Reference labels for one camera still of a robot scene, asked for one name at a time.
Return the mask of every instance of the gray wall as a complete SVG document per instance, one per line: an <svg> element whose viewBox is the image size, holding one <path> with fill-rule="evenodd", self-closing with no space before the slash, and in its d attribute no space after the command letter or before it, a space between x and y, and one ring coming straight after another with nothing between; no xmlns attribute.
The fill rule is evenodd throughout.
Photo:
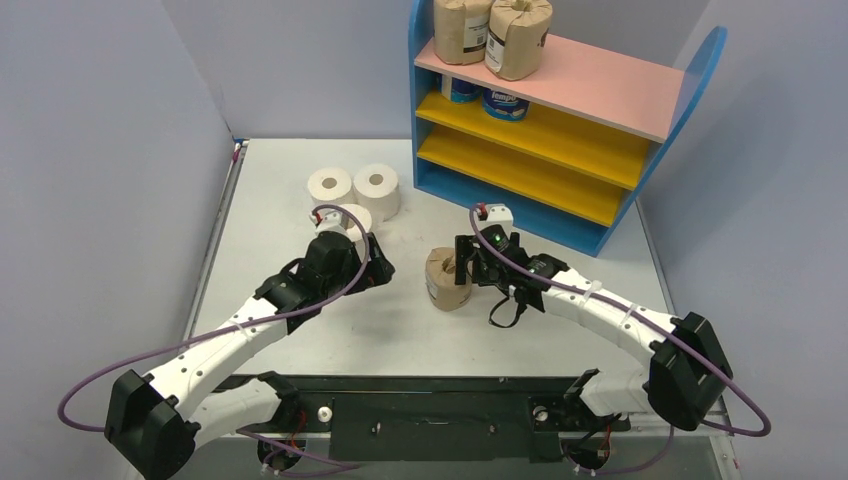
<svg viewBox="0 0 848 480"><path fill-rule="evenodd" d="M848 3L713 0L726 53L644 196L672 299L715 322L774 420L746 479L848 478ZM757 425L729 397L735 423Z"/></svg>
<svg viewBox="0 0 848 480"><path fill-rule="evenodd" d="M56 405L182 333L232 141L159 2L3 2L0 31L0 476L120 478Z"/></svg>
<svg viewBox="0 0 848 480"><path fill-rule="evenodd" d="M163 0L237 136L408 138L411 0ZM551 31L671 64L708 0L553 0Z"/></svg>

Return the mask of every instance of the product label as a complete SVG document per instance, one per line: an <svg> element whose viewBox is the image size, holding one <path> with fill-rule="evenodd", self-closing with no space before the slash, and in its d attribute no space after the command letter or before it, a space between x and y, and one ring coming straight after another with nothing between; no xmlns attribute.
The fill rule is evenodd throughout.
<svg viewBox="0 0 848 480"><path fill-rule="evenodd" d="M495 92L488 88L483 93L483 110L501 120L517 122L524 118L529 106L529 101L508 93Z"/></svg>
<svg viewBox="0 0 848 480"><path fill-rule="evenodd" d="M486 65L500 72L503 66L503 51L506 43L489 30L489 41L486 44Z"/></svg>
<svg viewBox="0 0 848 480"><path fill-rule="evenodd" d="M465 19L464 53L477 52L486 48L486 32L489 31L489 14Z"/></svg>
<svg viewBox="0 0 848 480"><path fill-rule="evenodd" d="M427 291L430 292L430 296L434 299L439 298L439 289L436 288L436 284L433 283L433 279L430 278L430 274L425 272L424 278L427 280Z"/></svg>

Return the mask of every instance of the red wire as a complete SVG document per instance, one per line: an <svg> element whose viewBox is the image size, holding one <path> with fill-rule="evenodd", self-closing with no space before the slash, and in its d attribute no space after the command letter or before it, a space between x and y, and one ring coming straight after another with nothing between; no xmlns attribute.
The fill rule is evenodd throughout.
<svg viewBox="0 0 848 480"><path fill-rule="evenodd" d="M601 446L598 447L598 450L603 450L604 445L609 445L609 439L610 439L611 436L612 436L612 425L607 425L607 436L606 436L606 438L604 438L604 443L602 443Z"/></svg>
<svg viewBox="0 0 848 480"><path fill-rule="evenodd" d="M289 445L291 445L294 448L297 448L297 445L295 445L295 443L294 443L294 437L297 436L298 433L303 431L303 427L306 426L306 412L301 410L299 416L300 416L300 423L297 425L297 430L295 430L294 433L292 434L291 438L289 438Z"/></svg>

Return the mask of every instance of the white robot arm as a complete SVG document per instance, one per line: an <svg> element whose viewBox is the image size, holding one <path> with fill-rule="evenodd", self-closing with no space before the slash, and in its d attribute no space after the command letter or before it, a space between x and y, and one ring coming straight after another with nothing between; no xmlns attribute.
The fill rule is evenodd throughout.
<svg viewBox="0 0 848 480"><path fill-rule="evenodd" d="M670 424L694 430L715 403L724 384L686 355L659 331L637 321L639 315L659 330L689 344L728 377L732 372L708 320L690 313L685 319L656 312L624 299L599 281L549 255L528 256L512 232L512 214L501 204L489 205L476 214L477 226L486 242L509 262L550 282L519 273L503 259L480 245L479 238L456 237L457 264L473 262L471 281L493 285L518 304L514 326L531 306L574 321L630 354L642 368L630 371L587 372L572 395L598 417L628 413L657 413ZM457 284L467 281L467 270L457 268ZM551 284L573 289L568 291Z"/></svg>
<svg viewBox="0 0 848 480"><path fill-rule="evenodd" d="M349 285L346 295L391 280L394 267L376 237L368 235L363 266L340 220L338 213L319 220L304 258L268 277L218 328L229 333L206 334L213 338L144 376L129 370L115 381L104 433L147 480L170 478L196 448L215 438L272 420L289 395L273 375L210 394L257 352L318 315L329 297ZM283 313L292 315L262 320Z"/></svg>

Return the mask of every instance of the packaged toilet paper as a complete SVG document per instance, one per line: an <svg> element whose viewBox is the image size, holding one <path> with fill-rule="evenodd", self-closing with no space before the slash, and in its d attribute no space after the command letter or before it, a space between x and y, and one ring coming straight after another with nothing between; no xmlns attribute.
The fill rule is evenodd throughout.
<svg viewBox="0 0 848 480"><path fill-rule="evenodd" d="M456 255L453 248L435 248L427 256L427 263L424 265L424 280L430 301L439 310L445 312L456 310L465 305L471 296L470 279L466 280L465 285L454 283L457 268L463 268L463 266L456 264Z"/></svg>
<svg viewBox="0 0 848 480"><path fill-rule="evenodd" d="M436 55L443 62L467 65L483 61L493 1L433 1Z"/></svg>
<svg viewBox="0 0 848 480"><path fill-rule="evenodd" d="M449 75L439 75L437 84L442 96L453 103L473 102L483 94L483 87Z"/></svg>
<svg viewBox="0 0 848 480"><path fill-rule="evenodd" d="M553 11L547 0L496 0L486 67L504 80L521 80L538 70Z"/></svg>
<svg viewBox="0 0 848 480"><path fill-rule="evenodd" d="M483 110L489 115L508 122L518 122L527 116L530 102L515 95L486 89L483 92Z"/></svg>

